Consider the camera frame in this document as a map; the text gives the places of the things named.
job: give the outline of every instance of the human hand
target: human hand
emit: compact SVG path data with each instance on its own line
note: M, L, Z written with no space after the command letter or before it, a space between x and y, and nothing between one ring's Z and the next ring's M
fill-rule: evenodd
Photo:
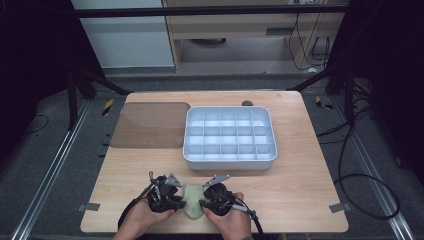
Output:
M236 201L243 200L243 193L234 193ZM246 212L232 208L225 216L215 215L203 208L203 212L221 233L224 240L241 240L252 236L250 216Z
M175 211L173 209L162 213L152 212L146 198L139 200L125 216L125 219L113 240L136 239L143 235L153 225L169 219Z

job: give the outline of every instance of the light wood tabletop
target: light wood tabletop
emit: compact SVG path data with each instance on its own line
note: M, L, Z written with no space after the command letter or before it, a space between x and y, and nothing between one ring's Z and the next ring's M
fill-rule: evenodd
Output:
M109 147L90 203L81 223L84 232L116 232L118 219L127 204L155 176L174 173L182 182L203 184L214 175L231 176L223 182L232 192L243 192L255 210L265 233L342 233L348 229L344 212L332 213L329 206L340 202L315 131L298 92L221 91L147 92L128 95L132 102L186 102L194 106L241 106L245 100L270 112L278 155L268 170L194 171L188 168L182 148ZM252 231L257 232L252 221ZM217 233L205 216L189 219L177 211L150 233Z

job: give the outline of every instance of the person's left hand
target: person's left hand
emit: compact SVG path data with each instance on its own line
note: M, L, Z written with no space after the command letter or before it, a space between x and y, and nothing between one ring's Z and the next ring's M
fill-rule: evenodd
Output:
M174 213L175 211L172 209L163 213L152 212L147 199L141 199L125 216L124 222L113 237L113 240L136 239L153 225L169 219Z

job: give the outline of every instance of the white wall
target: white wall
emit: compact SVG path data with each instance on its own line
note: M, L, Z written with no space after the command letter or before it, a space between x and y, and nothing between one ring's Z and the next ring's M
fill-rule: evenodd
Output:
M72 0L75 9L162 7L160 0ZM81 19L102 68L173 67L164 17Z

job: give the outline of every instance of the translucent brown lid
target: translucent brown lid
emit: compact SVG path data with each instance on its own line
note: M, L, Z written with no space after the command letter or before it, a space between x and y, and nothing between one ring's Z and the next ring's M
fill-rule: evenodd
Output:
M180 148L187 111L183 102L127 103L110 142L116 148Z

